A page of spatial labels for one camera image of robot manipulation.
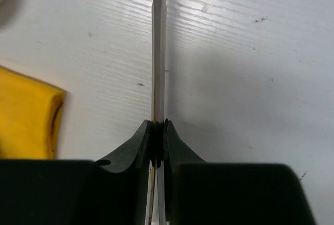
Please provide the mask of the metal serving tongs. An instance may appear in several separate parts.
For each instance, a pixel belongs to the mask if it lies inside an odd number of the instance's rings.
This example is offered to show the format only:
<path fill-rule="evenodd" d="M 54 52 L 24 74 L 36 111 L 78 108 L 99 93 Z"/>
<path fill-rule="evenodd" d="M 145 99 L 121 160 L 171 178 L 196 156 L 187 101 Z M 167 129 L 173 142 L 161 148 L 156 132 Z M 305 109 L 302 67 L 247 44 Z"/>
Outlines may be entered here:
<path fill-rule="evenodd" d="M 152 0 L 152 74 L 150 140 L 150 197 L 148 224 L 170 224 L 168 190 L 165 189 L 164 162 L 166 151 L 165 119 L 165 56 L 166 56 L 166 0 Z"/>

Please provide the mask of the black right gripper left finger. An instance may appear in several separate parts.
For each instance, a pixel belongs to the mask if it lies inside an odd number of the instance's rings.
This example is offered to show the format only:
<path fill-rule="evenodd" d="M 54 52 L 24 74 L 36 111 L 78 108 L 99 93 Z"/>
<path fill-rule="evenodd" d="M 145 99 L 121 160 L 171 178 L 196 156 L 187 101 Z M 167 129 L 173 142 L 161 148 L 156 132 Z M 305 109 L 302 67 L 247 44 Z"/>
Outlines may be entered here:
<path fill-rule="evenodd" d="M 1 224 L 145 224 L 151 129 L 97 161 L 1 160 Z"/>

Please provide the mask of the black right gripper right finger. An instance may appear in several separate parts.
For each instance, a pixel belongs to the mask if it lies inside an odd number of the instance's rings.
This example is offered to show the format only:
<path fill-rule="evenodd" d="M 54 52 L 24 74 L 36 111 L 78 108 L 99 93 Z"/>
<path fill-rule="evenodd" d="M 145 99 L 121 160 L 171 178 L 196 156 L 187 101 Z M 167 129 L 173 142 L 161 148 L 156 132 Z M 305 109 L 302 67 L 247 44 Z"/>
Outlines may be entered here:
<path fill-rule="evenodd" d="M 169 224 L 315 224 L 300 180 L 285 164 L 204 161 L 164 123 Z"/>

